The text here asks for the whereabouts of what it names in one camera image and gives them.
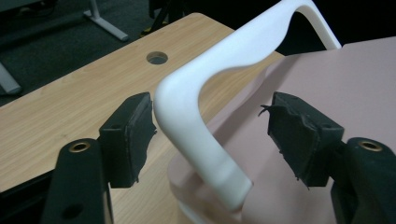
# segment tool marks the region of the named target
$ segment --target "white plastic part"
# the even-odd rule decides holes
[[[308,18],[326,49],[341,48],[311,0],[282,0],[178,68],[155,93],[159,126],[229,210],[242,206],[252,183],[206,128],[199,112],[199,93],[215,74],[258,63],[276,50],[295,11]]]

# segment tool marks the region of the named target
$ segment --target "curved white handle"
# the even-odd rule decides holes
[[[155,92],[159,126],[230,210],[242,205],[252,183],[206,128],[199,112],[199,93],[215,74],[270,55],[283,41],[295,11],[309,19],[327,49],[341,48],[311,0],[282,0],[178,68]]]

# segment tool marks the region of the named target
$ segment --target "pink surface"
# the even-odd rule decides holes
[[[288,56],[248,84],[208,128],[254,182],[241,211],[230,213],[177,155],[169,165],[176,197],[219,223],[335,223],[327,188],[294,177],[267,135],[274,91],[296,95],[343,126],[344,141],[367,137],[396,148],[396,37]]]

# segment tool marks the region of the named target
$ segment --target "wooden tabletop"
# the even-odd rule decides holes
[[[149,91],[168,74],[210,48],[233,30],[202,14],[190,14],[161,30],[118,49],[22,98],[0,107],[0,191],[54,168],[59,150],[80,138],[97,138],[100,126],[129,96]],[[147,56],[160,51],[164,64]],[[209,80],[200,97],[205,121],[213,118],[270,57],[246,69]],[[116,223],[188,223],[177,209],[167,181],[167,164],[177,150],[161,130],[148,148],[140,182],[112,189]]]

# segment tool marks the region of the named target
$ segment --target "table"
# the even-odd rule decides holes
[[[193,13],[0,107],[0,191],[53,169],[61,147],[76,139],[97,138],[99,127],[126,98],[143,91],[153,98],[164,77],[232,31]],[[168,61],[149,63],[152,52],[165,53]],[[280,58],[274,52],[261,63],[209,80],[200,97],[204,120],[213,118]],[[111,190],[116,223],[188,223],[166,177],[168,162],[176,153],[158,130],[149,144],[140,182],[130,189]]]

